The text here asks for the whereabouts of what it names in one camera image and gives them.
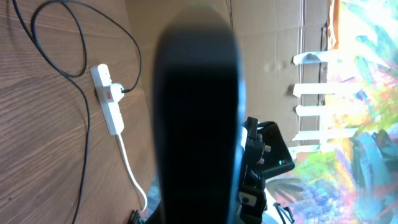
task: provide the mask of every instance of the cardboard box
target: cardboard box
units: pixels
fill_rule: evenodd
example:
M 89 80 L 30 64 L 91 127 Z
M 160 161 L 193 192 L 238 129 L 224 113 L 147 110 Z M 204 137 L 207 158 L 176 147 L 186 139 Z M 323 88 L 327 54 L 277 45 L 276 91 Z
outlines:
M 126 0 L 133 36 L 143 60 L 142 82 L 151 105 L 152 64 L 157 39 L 164 27 L 184 7 L 199 1 Z M 295 83 L 324 82 L 320 65 L 295 66 L 294 55 L 319 51 L 326 43 L 327 0 L 211 0 L 211 4 L 237 36 L 246 79 L 246 116 L 275 121 L 288 146 L 301 130 L 317 130 L 318 118 L 300 119 L 294 108 L 300 103 L 317 105 L 322 99 L 289 94 Z

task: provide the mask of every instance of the wood grain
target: wood grain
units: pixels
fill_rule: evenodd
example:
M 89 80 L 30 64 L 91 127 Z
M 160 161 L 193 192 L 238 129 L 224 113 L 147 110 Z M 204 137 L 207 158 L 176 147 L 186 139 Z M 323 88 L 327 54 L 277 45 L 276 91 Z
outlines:
M 27 24 L 44 0 L 18 0 Z M 86 0 L 127 30 L 123 0 Z M 125 88 L 138 73 L 129 37 L 94 11 L 70 4 L 86 37 L 88 66 L 106 63 Z M 63 70 L 77 73 L 83 51 L 73 18 L 60 4 L 37 19 L 40 43 Z M 77 223 L 125 223 L 139 209 L 117 140 L 110 136 L 90 71 L 75 79 L 91 110 L 85 188 Z M 140 83 L 120 104 L 131 168 L 147 192 L 155 165 L 150 118 Z M 0 223 L 70 223 L 75 211 L 85 146 L 86 109 L 78 90 L 39 54 L 11 0 L 0 2 Z

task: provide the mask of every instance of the power strip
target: power strip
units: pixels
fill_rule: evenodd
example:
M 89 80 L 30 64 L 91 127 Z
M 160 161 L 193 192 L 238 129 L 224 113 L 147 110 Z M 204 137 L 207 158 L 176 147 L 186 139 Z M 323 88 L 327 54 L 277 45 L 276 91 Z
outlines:
M 144 198 L 143 212 L 148 205 L 148 199 L 144 190 L 137 183 L 132 170 L 130 168 L 129 160 L 127 159 L 126 149 L 124 148 L 121 133 L 124 129 L 122 114 L 119 109 L 119 101 L 123 98 L 123 86 L 120 83 L 112 83 L 111 74 L 109 73 L 108 66 L 105 64 L 95 65 L 90 68 L 91 76 L 93 77 L 94 86 L 97 91 L 99 102 L 101 103 L 102 112 L 104 114 L 105 122 L 108 131 L 111 135 L 116 135 L 119 141 L 120 153 L 123 158 L 127 174 L 131 182 L 136 186 Z
M 92 66 L 90 72 L 109 133 L 118 135 L 124 129 L 118 103 L 124 96 L 123 86 L 120 83 L 112 83 L 111 74 L 105 64 Z

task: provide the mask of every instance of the black object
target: black object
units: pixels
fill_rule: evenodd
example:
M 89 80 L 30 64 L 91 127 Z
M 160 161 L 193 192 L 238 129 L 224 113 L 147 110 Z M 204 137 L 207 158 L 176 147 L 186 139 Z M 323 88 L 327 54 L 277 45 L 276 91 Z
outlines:
M 256 172 L 263 178 L 270 179 L 294 169 L 294 162 L 278 125 L 273 121 L 258 124 L 257 133 L 262 134 L 262 141 L 271 147 L 271 152 L 263 155 L 264 164 L 256 165 Z
M 131 212 L 129 221 L 127 224 L 144 224 L 145 221 L 140 217 L 138 210 L 133 210 Z
M 294 163 L 275 122 L 258 124 L 256 118 L 249 117 L 243 126 L 248 136 L 239 178 L 239 197 L 245 198 L 240 218 L 247 224 L 260 224 L 267 210 L 266 179 L 292 170 Z M 265 152 L 265 145 L 271 147 L 270 152 Z
M 209 7 L 183 11 L 154 64 L 153 130 L 164 223 L 231 223 L 238 189 L 239 54 Z

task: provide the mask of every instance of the colorful painting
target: colorful painting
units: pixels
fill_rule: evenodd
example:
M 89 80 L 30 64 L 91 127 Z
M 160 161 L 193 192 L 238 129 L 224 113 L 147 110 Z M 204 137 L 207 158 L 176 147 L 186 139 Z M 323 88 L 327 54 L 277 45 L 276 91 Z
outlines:
M 332 152 L 301 152 L 296 168 L 267 183 L 297 223 L 398 223 L 398 1 L 340 0 L 338 49 L 328 82 L 362 83 L 354 95 L 327 95 L 326 105 L 363 105 L 334 115 L 326 128 L 358 128 L 333 139 Z

